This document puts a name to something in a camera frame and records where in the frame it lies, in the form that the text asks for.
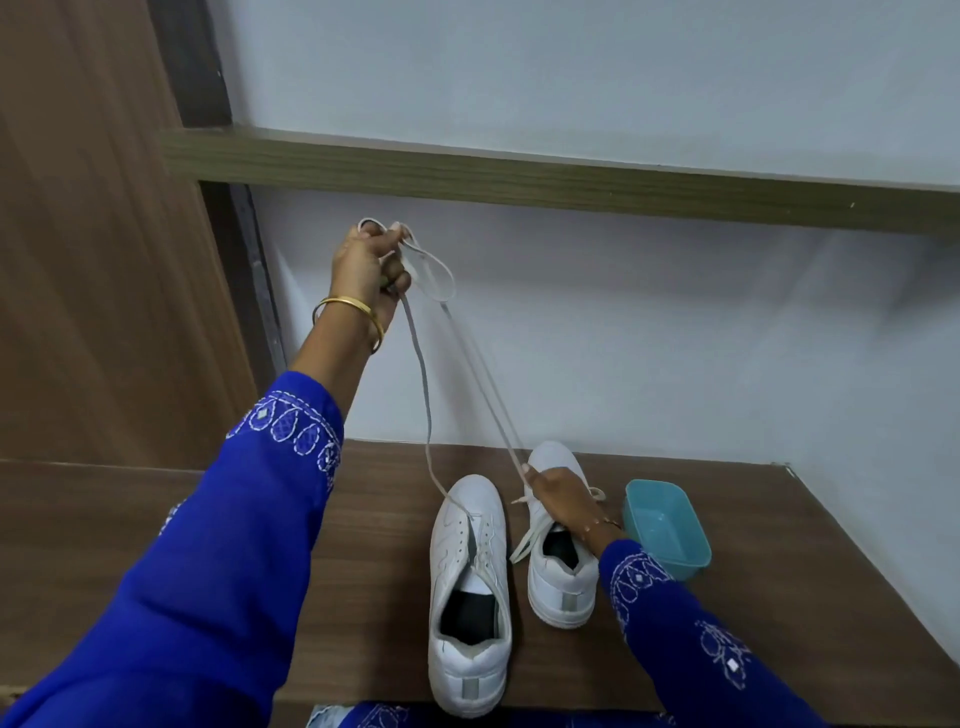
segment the blue kurta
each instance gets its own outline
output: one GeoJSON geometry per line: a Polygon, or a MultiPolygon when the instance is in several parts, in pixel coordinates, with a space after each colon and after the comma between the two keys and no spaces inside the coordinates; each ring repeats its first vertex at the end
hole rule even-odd
{"type": "MultiPolygon", "coordinates": [[[[266,725],[290,668],[343,434],[340,411],[320,384],[281,376],[228,434],[104,615],[3,726],[266,725]]],[[[639,544],[611,544],[600,573],[627,646],[672,716],[575,714],[576,724],[824,725],[639,544]]],[[[432,725],[439,713],[363,704],[344,726],[381,718],[432,725]]],[[[528,726],[570,719],[546,711],[496,716],[528,726]]]]}

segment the teal bowl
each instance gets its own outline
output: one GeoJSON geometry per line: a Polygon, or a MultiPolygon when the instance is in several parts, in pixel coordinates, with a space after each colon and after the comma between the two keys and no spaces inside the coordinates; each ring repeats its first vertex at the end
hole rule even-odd
{"type": "Polygon", "coordinates": [[[705,569],[713,557],[707,534],[684,490],[663,480],[631,480],[623,528],[677,581],[705,569]]]}

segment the sneaker insole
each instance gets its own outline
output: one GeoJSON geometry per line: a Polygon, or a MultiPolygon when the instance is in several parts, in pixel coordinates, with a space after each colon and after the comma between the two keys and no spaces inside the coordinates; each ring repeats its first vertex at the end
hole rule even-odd
{"type": "Polygon", "coordinates": [[[580,563],[577,549],[573,545],[573,536],[566,529],[551,531],[543,539],[543,555],[554,556],[573,570],[580,563]]]}
{"type": "Polygon", "coordinates": [[[474,646],[496,638],[496,597],[454,590],[440,615],[441,634],[474,646]]]}

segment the wooden door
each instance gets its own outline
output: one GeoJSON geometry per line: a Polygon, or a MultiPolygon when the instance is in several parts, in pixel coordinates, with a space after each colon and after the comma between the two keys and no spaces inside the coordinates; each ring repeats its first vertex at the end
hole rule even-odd
{"type": "Polygon", "coordinates": [[[255,399],[144,0],[0,7],[0,459],[203,468],[255,399]]]}

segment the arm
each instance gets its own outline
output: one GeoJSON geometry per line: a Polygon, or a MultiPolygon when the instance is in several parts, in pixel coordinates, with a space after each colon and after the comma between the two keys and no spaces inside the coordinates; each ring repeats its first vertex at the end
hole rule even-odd
{"type": "MultiPolygon", "coordinates": [[[[331,295],[367,303],[384,327],[410,284],[397,260],[380,262],[399,238],[353,230],[334,259],[331,295]]],[[[230,431],[104,615],[5,726],[267,724],[375,335],[363,312],[324,309],[293,371],[230,431]]]]}
{"type": "Polygon", "coordinates": [[[683,728],[826,724],[615,524],[566,468],[527,475],[534,494],[600,559],[624,639],[683,728]]]}

